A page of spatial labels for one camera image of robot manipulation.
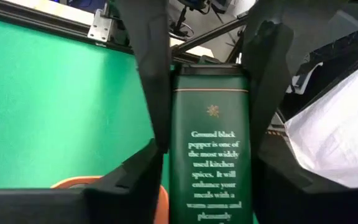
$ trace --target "white bag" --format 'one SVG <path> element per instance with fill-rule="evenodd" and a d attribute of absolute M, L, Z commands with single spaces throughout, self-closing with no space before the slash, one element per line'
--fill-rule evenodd
<path fill-rule="evenodd" d="M 285 127 L 304 169 L 358 187 L 358 70 Z"/>

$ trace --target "chair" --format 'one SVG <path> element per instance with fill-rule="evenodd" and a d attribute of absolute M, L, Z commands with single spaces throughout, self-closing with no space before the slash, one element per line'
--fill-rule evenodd
<path fill-rule="evenodd" d="M 211 8 L 211 1 L 209 0 L 178 0 L 180 3 L 185 5 L 183 10 L 180 13 L 180 17 L 177 22 L 170 21 L 170 34 L 173 37 L 176 37 L 180 40 L 187 40 L 191 39 L 194 36 L 193 29 L 188 25 L 185 24 L 184 21 L 186 20 L 186 12 L 187 9 L 194 11 L 197 10 L 203 15 L 206 15 L 210 8 Z"/>

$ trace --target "table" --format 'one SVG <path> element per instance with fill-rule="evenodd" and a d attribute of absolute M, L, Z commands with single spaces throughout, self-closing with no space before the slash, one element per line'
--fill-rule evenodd
<path fill-rule="evenodd" d="M 0 188 L 107 174 L 152 136 L 133 55 L 0 22 Z"/>

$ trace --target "metal bracket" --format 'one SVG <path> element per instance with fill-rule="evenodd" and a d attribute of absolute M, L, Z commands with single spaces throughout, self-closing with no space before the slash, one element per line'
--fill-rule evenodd
<path fill-rule="evenodd" d="M 101 16 L 102 9 L 97 9 L 93 23 L 88 32 L 88 38 L 106 43 L 112 30 L 112 19 Z"/>

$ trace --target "orange bowl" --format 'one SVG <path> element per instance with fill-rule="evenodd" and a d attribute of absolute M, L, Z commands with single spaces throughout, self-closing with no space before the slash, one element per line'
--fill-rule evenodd
<path fill-rule="evenodd" d="M 67 189 L 78 184 L 92 184 L 101 176 L 72 177 L 52 186 L 53 189 Z M 168 224 L 169 199 L 164 187 L 160 186 L 158 204 L 155 211 L 154 224 Z"/>

